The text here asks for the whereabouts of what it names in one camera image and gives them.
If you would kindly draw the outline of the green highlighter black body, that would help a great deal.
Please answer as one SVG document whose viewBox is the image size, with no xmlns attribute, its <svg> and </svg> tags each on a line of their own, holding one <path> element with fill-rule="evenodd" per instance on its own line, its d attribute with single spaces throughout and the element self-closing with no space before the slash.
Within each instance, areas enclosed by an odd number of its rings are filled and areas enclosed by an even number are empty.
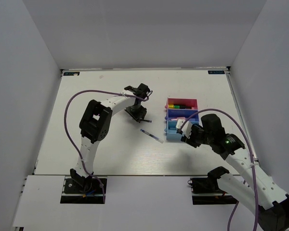
<svg viewBox="0 0 289 231">
<path fill-rule="evenodd" d="M 188 105 L 180 105 L 180 106 L 181 106 L 180 109 L 191 109 L 191 110 L 194 109 L 194 107 Z"/>
</svg>

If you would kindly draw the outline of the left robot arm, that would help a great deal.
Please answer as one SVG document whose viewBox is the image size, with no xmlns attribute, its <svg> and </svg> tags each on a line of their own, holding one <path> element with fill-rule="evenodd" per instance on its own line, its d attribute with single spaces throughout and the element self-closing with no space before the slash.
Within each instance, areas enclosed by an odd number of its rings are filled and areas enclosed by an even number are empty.
<svg viewBox="0 0 289 231">
<path fill-rule="evenodd" d="M 78 148 L 67 129 L 67 112 L 72 101 L 80 94 L 87 92 L 104 93 L 112 95 L 112 97 L 104 101 L 89 101 L 79 123 L 81 146 Z M 98 180 L 93 176 L 93 162 L 100 142 L 109 132 L 112 116 L 124 110 L 133 120 L 141 122 L 147 113 L 142 102 L 148 101 L 152 92 L 147 85 L 141 83 L 136 88 L 127 86 L 121 93 L 84 90 L 76 93 L 68 101 L 64 113 L 64 128 L 68 139 L 79 155 L 75 168 L 70 170 L 70 176 L 81 192 L 88 192 L 92 187 L 93 179 Z"/>
</svg>

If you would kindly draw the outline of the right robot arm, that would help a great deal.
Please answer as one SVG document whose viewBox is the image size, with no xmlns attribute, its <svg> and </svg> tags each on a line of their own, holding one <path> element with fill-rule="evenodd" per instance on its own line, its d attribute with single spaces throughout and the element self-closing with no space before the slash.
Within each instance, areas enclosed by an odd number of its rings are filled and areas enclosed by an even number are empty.
<svg viewBox="0 0 289 231">
<path fill-rule="evenodd" d="M 237 180 L 224 167 L 208 173 L 208 187 L 232 195 L 255 217 L 254 230 L 285 231 L 289 228 L 289 194 L 280 188 L 259 166 L 246 143 L 226 133 L 216 114 L 201 118 L 201 125 L 179 119 L 176 129 L 181 141 L 193 147 L 208 145 L 244 179 Z"/>
</svg>

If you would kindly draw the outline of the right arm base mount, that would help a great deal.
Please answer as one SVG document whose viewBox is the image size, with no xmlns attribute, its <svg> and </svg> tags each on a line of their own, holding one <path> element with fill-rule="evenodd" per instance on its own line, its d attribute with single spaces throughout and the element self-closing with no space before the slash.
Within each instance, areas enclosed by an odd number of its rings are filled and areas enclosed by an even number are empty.
<svg viewBox="0 0 289 231">
<path fill-rule="evenodd" d="M 193 205 L 235 205 L 237 200 L 218 187 L 217 180 L 229 171 L 224 167 L 211 170 L 207 177 L 190 178 Z"/>
</svg>

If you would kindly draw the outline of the green transparent pen cap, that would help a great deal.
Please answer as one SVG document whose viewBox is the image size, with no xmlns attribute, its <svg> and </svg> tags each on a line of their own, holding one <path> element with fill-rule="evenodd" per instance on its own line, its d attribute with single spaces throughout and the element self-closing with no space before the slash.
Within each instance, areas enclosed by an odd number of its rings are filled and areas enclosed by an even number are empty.
<svg viewBox="0 0 289 231">
<path fill-rule="evenodd" d="M 179 120 L 177 121 L 177 124 L 183 124 L 184 122 L 185 122 L 184 119 L 179 119 Z"/>
</svg>

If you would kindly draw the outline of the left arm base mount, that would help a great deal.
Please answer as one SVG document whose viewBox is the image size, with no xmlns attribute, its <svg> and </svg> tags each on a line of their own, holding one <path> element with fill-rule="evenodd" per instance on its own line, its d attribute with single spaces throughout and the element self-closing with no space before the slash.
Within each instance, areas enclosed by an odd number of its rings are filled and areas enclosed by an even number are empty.
<svg viewBox="0 0 289 231">
<path fill-rule="evenodd" d="M 82 188 L 72 178 L 65 178 L 61 199 L 61 204 L 104 204 L 103 190 L 99 181 L 95 178 L 88 186 Z"/>
</svg>

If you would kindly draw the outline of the blue gel pen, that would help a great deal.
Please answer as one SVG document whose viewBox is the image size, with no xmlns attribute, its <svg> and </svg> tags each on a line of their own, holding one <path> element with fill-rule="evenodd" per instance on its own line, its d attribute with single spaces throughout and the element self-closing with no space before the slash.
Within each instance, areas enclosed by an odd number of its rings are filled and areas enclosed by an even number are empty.
<svg viewBox="0 0 289 231">
<path fill-rule="evenodd" d="M 149 132 L 147 132 L 147 131 L 145 131 L 145 130 L 143 130 L 143 129 L 140 129 L 140 131 L 141 131 L 142 133 L 144 133 L 145 135 L 147 135 L 147 136 L 153 138 L 154 140 L 158 141 L 159 143 L 163 143 L 163 142 L 164 142 L 164 140 L 158 138 L 157 136 L 155 136 L 155 135 L 153 135 L 153 134 L 151 134 L 151 133 L 149 133 Z"/>
</svg>

